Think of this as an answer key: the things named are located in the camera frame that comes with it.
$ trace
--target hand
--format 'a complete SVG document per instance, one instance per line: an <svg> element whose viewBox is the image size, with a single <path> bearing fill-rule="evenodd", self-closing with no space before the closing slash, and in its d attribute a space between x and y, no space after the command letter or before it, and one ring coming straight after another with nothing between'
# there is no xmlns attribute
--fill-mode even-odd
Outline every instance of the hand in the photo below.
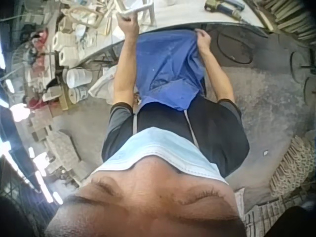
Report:
<svg viewBox="0 0 316 237"><path fill-rule="evenodd" d="M129 17L122 17L117 14L118 26L125 34L126 40L136 40L139 33L139 25L137 21L137 13L133 13Z"/></svg>
<svg viewBox="0 0 316 237"><path fill-rule="evenodd" d="M209 36L206 31L201 29L195 29L195 32L197 33L197 46L199 52L201 54L210 52L211 36Z"/></svg>

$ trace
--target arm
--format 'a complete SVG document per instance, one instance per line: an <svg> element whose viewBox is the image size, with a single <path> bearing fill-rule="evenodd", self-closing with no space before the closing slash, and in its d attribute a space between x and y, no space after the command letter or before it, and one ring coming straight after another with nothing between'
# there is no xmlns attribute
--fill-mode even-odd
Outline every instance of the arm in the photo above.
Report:
<svg viewBox="0 0 316 237"><path fill-rule="evenodd" d="M136 42L139 33L137 14L129 19L118 17L118 26L125 34L125 42L118 60L114 77L114 104L125 102L133 107L136 81Z"/></svg>
<svg viewBox="0 0 316 237"><path fill-rule="evenodd" d="M211 37L204 30L196 29L199 53L206 67L217 101L229 99L235 102L232 84L210 51Z"/></svg>

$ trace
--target white workbench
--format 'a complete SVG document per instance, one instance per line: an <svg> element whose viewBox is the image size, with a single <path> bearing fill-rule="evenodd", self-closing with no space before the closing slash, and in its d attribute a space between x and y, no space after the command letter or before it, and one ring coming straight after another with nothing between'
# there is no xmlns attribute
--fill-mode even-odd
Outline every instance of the white workbench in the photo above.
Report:
<svg viewBox="0 0 316 237"><path fill-rule="evenodd" d="M264 27L259 18L243 0L237 1L245 4L245 9L241 13L244 20L251 22L254 26ZM238 23L238 21L225 14L205 11L204 5L205 0L177 0L176 4L172 6L168 6L166 0L155 0L155 23L154 25L149 26L148 14L147 20L140 27L140 32L144 33L166 27L192 23ZM107 48L108 46L124 40L124 35L118 28L114 13L111 33L108 36L103 35L106 22L107 19L104 18L97 30L88 30L90 35L97 35L96 44L92 47L86 48L85 50L81 50L79 53L79 63L87 60L91 55Z"/></svg>

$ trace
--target eyebrow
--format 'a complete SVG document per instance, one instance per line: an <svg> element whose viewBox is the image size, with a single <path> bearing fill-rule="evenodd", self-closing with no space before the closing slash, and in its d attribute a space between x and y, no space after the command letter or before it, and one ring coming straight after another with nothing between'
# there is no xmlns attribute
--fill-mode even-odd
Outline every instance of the eyebrow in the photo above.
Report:
<svg viewBox="0 0 316 237"><path fill-rule="evenodd" d="M70 205L77 205L77 204L86 204L86 205L93 205L93 206L99 206L104 205L104 203L99 201L94 201L87 199L85 197L80 197L76 195L70 195L64 200L64 204L62 206L70 206Z"/></svg>

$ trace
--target gray floor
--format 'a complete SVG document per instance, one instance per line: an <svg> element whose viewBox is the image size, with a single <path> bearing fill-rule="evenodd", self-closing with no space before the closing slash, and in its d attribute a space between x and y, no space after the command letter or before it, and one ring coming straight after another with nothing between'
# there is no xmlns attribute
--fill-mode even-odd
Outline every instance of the gray floor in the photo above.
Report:
<svg viewBox="0 0 316 237"><path fill-rule="evenodd" d="M236 35L253 48L254 55L251 64L238 65L218 51L216 31L210 34L213 37L211 48L232 81L250 143L250 153L244 164L228 177L235 190L246 187L244 198L248 210L271 198L269 179L293 134L302 135L312 128L313 113L304 104L303 84L292 79L289 69L292 51L302 52L307 59L308 54L305 48L287 37L272 35L263 39L238 30ZM209 98L213 98L208 83L207 91ZM105 100L89 97L76 108L54 118L54 126L68 130L82 160L98 166L109 111L110 106ZM268 151L266 156L263 156L264 151Z"/></svg>

